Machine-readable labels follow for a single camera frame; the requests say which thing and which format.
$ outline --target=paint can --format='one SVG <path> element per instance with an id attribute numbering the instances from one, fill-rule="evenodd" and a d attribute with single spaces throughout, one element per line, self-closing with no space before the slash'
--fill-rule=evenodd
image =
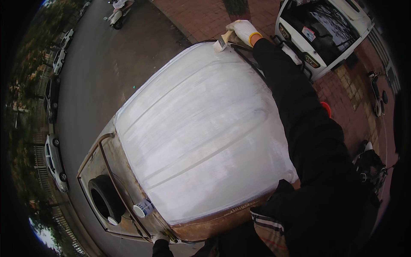
<path id="1" fill-rule="evenodd" d="M 140 218 L 145 218 L 147 215 L 152 213 L 154 206 L 148 199 L 143 199 L 139 204 L 133 205 L 134 213 Z"/>

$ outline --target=white paint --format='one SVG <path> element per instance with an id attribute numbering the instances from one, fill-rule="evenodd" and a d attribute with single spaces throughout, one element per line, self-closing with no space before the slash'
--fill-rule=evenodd
<path id="1" fill-rule="evenodd" d="M 266 84 L 231 48 L 196 44 L 157 71 L 114 124 L 130 167 L 171 225 L 297 180 Z"/>

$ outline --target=white car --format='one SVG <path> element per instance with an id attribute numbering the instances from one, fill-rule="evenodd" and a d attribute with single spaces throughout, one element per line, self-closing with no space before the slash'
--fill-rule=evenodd
<path id="1" fill-rule="evenodd" d="M 66 57 L 67 51 L 66 50 L 59 50 L 55 54 L 54 61 L 53 61 L 53 71 L 55 75 L 60 74 L 61 67 L 64 64 L 64 58 Z"/>
<path id="2" fill-rule="evenodd" d="M 315 81 L 340 66 L 374 24 L 354 0 L 282 0 L 274 42 Z"/>
<path id="3" fill-rule="evenodd" d="M 55 134 L 47 135 L 46 144 L 44 145 L 44 153 L 46 155 L 47 169 L 53 177 L 58 189 L 65 193 L 69 191 L 67 184 L 67 175 L 63 170 L 63 165 L 60 161 L 59 141 Z"/>
<path id="4" fill-rule="evenodd" d="M 69 47 L 70 43 L 72 42 L 73 34 L 74 34 L 74 29 L 70 29 L 69 31 L 67 31 L 67 33 L 64 35 L 64 38 L 61 40 L 61 43 L 60 43 L 61 49 L 64 50 Z"/>

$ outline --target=can lid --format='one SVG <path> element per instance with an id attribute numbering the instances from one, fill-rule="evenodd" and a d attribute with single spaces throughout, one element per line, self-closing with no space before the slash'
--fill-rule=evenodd
<path id="1" fill-rule="evenodd" d="M 139 205 L 133 205 L 133 210 L 134 210 L 134 213 L 137 214 L 137 216 L 139 216 L 140 218 L 145 218 L 145 213 L 144 213 L 144 211 L 141 209 L 141 206 L 139 206 Z"/>
<path id="2" fill-rule="evenodd" d="M 118 222 L 115 219 L 113 219 L 112 217 L 108 217 L 107 219 L 109 220 L 110 224 L 112 224 L 114 226 L 118 225 Z"/>

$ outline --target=white glove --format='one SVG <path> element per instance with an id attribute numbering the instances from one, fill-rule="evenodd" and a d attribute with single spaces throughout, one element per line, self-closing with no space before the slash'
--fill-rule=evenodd
<path id="1" fill-rule="evenodd" d="M 250 39 L 253 35 L 258 34 L 263 37 L 256 28 L 248 20 L 236 20 L 226 26 L 226 30 L 234 30 L 237 37 L 239 37 L 245 44 L 251 46 Z"/>
<path id="2" fill-rule="evenodd" d="M 166 235 L 163 235 L 161 232 L 160 233 L 158 233 L 158 234 L 154 234 L 154 235 L 152 235 L 152 237 L 151 237 L 151 241 L 153 242 L 153 243 L 155 243 L 157 240 L 159 240 L 159 239 L 164 239 L 164 240 L 166 240 L 167 242 L 170 242 L 170 238 L 168 237 L 168 236 L 166 236 Z"/>

